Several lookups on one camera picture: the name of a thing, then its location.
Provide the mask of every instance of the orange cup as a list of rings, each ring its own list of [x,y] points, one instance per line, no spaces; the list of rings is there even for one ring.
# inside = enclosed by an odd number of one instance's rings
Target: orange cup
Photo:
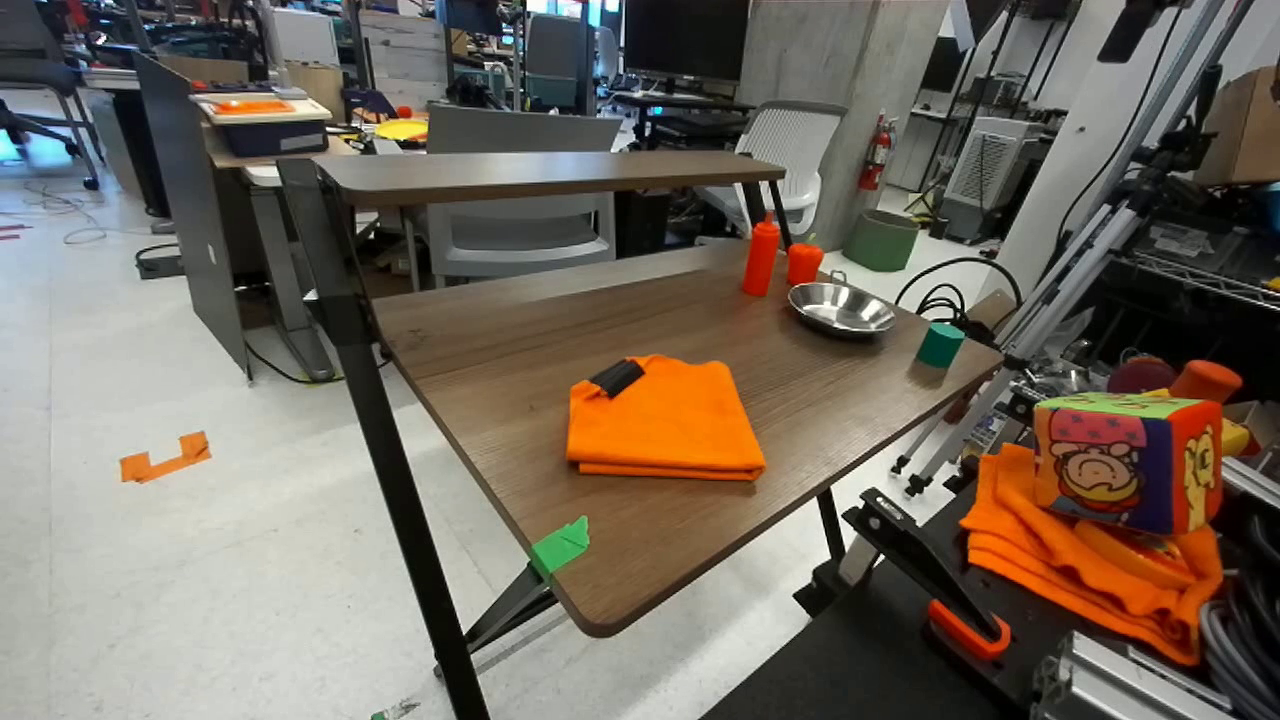
[[[822,243],[793,243],[787,249],[787,286],[810,286],[824,268]]]

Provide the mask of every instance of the fire extinguisher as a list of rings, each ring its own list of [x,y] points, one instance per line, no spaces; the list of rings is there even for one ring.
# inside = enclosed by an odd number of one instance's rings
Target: fire extinguisher
[[[864,157],[864,172],[856,180],[856,192],[881,192],[887,154],[894,154],[894,121],[881,118],[875,121],[875,136],[873,136],[867,157]]]

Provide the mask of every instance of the red bottle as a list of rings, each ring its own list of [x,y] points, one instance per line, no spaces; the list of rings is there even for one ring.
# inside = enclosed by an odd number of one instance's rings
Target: red bottle
[[[781,237],[783,234],[775,228],[775,220],[761,220],[751,228],[750,271],[745,271],[745,294],[750,296],[768,296],[768,282],[772,282]]]

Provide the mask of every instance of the trash can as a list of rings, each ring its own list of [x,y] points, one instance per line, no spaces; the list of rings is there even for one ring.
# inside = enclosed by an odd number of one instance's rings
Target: trash can
[[[873,271],[900,271],[907,268],[913,249],[915,220],[894,213],[864,213],[841,252]]]

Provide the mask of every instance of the black metal frame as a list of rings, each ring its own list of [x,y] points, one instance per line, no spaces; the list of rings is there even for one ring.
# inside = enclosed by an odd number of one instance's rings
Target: black metal frame
[[[361,416],[361,434],[386,488],[386,503],[402,542],[402,556],[426,613],[439,678],[456,717],[484,720],[484,691],[471,670],[471,647],[462,634],[456,605],[439,568],[439,554],[428,530],[428,511],[411,483],[411,468],[402,443],[402,427],[388,403],[388,390],[376,374],[373,346],[376,325],[351,260],[351,218],[331,184],[324,184],[314,160],[281,160],[287,218],[308,258],[314,286],[321,294],[321,325],[335,346],[349,394]]]
[[[484,720],[490,709],[484,709],[471,654],[490,647],[491,642],[528,624],[532,616],[555,608],[555,593],[528,563],[468,634],[462,627],[449,575],[439,568],[439,554],[428,530],[428,511],[416,492],[416,481],[402,443],[402,427],[388,403],[388,390],[376,370],[382,332],[358,276],[351,208],[343,208],[339,188],[331,188],[314,160],[281,160],[281,192],[285,192],[287,220],[297,226],[308,276],[321,294],[317,317],[349,378],[358,422],[361,422],[388,515],[402,542],[402,556],[403,556],[416,605],[426,613],[426,624],[436,647],[439,678],[449,686],[453,712],[464,720]],[[751,218],[761,220],[763,218],[761,184],[745,184],[745,198]],[[834,488],[824,488],[816,503],[824,515],[827,547],[834,556],[841,556],[843,542],[841,542]]]

